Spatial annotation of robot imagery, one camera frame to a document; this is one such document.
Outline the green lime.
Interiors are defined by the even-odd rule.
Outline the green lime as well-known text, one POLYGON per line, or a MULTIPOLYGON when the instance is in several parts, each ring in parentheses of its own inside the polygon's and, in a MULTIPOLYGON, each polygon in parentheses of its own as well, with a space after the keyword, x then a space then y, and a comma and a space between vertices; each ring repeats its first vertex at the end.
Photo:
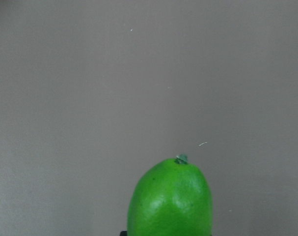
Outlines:
POLYGON ((210 236, 212 226, 210 187, 186 155, 158 163, 137 183, 128 210, 129 236, 210 236))

